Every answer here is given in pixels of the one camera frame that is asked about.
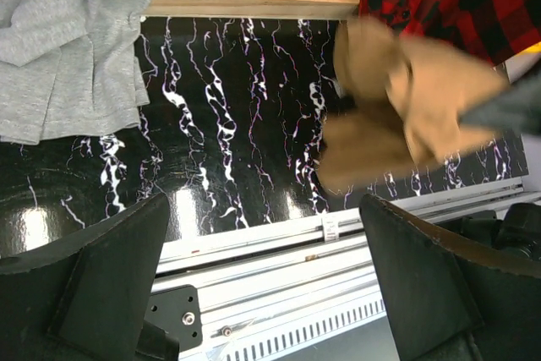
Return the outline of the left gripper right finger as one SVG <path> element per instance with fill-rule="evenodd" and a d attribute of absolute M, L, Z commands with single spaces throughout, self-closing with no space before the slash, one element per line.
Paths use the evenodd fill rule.
<path fill-rule="evenodd" d="M 359 212 L 400 359 L 539 359 L 540 261 L 373 195 Z"/>

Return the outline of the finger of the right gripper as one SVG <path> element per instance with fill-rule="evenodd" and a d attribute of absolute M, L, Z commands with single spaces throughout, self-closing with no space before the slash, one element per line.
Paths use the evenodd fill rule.
<path fill-rule="evenodd" d="M 470 108 L 459 124 L 540 135 L 540 73 L 523 76 L 499 95 Z"/>

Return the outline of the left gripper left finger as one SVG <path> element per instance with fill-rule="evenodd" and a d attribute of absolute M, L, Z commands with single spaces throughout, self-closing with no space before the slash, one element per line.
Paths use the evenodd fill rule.
<path fill-rule="evenodd" d="M 1 260 L 3 360 L 168 360 L 145 320 L 169 222 L 164 194 Z"/>

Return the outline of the tan tank top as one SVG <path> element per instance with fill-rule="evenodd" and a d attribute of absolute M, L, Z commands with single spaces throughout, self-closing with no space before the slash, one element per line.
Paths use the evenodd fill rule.
<path fill-rule="evenodd" d="M 321 185 L 344 194 L 377 176 L 437 168 L 456 152 L 482 149 L 497 131 L 459 117 L 509 84 L 490 63 L 443 41 L 399 36 L 370 17 L 341 22 L 333 63 L 355 106 L 322 126 Z"/>

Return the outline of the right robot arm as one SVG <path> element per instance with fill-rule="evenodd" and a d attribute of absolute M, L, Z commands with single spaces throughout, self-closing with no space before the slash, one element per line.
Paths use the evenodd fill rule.
<path fill-rule="evenodd" d="M 539 137 L 540 63 L 535 63 L 503 93 L 463 113 L 459 123 Z M 484 212 L 440 225 L 492 249 L 540 261 L 540 207 L 533 203 L 511 205 L 501 220 Z"/>

